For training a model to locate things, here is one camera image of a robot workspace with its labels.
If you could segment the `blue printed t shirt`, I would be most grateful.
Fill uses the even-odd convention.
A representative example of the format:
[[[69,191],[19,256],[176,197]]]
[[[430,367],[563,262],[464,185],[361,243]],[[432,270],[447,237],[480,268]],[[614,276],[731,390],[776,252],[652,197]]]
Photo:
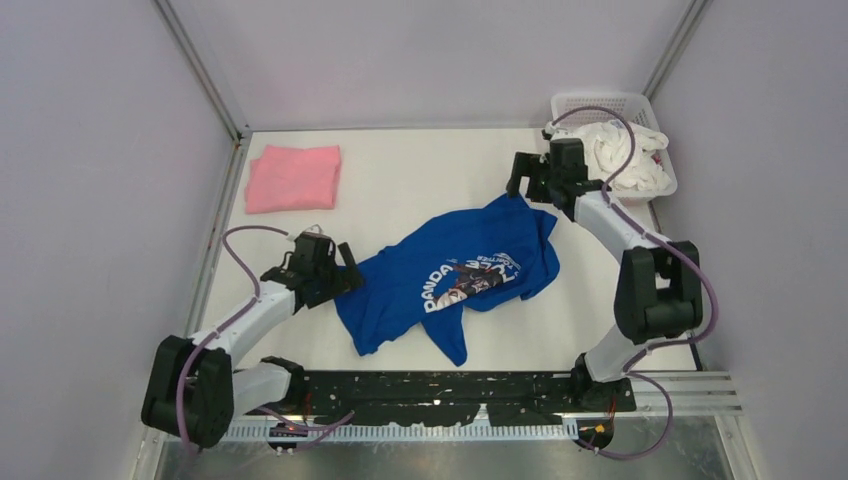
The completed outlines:
[[[434,217],[359,262],[363,286],[335,301],[356,352],[373,354],[420,325],[453,365],[463,365],[464,310],[528,300],[558,276],[550,240],[557,221],[521,197],[502,195]]]

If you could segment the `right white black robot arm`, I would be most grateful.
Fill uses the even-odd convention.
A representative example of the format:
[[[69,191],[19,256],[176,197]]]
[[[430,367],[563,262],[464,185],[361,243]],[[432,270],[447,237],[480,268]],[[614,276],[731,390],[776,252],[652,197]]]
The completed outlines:
[[[653,348],[673,342],[703,321],[699,252],[672,242],[631,217],[601,180],[591,180],[583,143],[562,138],[545,154],[514,156],[506,193],[555,206],[591,233],[619,264],[614,325],[570,372],[569,394],[584,410],[596,410],[621,390],[627,373]]]

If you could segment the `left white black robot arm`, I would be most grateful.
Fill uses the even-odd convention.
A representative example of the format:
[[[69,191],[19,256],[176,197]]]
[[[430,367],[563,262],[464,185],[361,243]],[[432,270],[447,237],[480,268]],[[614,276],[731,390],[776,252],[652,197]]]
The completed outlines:
[[[215,446],[232,421],[268,408],[304,410],[304,368],[269,356],[242,369],[243,358],[276,326],[364,286],[350,246],[315,231],[292,236],[280,265],[245,272],[248,298],[218,324],[189,337],[170,335],[157,347],[140,419],[200,448]]]

